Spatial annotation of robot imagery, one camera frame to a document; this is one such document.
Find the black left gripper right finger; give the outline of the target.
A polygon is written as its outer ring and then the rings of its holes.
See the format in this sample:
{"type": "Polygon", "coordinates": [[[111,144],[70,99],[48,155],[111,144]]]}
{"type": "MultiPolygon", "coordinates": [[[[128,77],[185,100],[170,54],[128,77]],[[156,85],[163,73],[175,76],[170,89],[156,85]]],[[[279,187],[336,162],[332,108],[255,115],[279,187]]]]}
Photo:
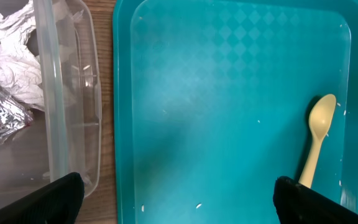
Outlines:
{"type": "Polygon", "coordinates": [[[273,204],[281,224],[358,224],[358,214],[286,176],[275,181],[273,204]]]}

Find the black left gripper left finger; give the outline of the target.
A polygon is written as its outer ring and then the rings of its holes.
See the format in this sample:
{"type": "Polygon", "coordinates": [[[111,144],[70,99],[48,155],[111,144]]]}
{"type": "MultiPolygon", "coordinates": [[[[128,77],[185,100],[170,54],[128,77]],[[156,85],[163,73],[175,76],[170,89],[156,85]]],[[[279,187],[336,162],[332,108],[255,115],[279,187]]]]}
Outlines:
{"type": "Polygon", "coordinates": [[[72,172],[0,209],[0,224],[74,224],[85,196],[81,175],[72,172]]]}

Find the yellow plastic spoon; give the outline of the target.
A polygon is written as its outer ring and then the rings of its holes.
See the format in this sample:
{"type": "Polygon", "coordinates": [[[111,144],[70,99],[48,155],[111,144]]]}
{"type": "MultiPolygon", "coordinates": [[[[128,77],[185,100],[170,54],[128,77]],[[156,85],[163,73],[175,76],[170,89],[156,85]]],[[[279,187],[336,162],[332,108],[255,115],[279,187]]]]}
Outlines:
{"type": "Polygon", "coordinates": [[[322,143],[331,127],[336,108],[336,97],[328,94],[319,99],[310,111],[308,124],[312,136],[311,148],[299,183],[311,188],[322,143]]]}

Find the white tissue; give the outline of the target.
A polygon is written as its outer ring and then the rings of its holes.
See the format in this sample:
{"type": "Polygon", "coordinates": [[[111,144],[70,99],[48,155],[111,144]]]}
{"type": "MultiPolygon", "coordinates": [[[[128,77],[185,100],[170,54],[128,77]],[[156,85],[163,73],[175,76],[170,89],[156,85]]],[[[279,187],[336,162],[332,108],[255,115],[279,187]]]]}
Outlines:
{"type": "Polygon", "coordinates": [[[9,16],[0,13],[0,87],[15,100],[43,111],[40,61],[27,47],[35,29],[32,1],[9,16]]]}

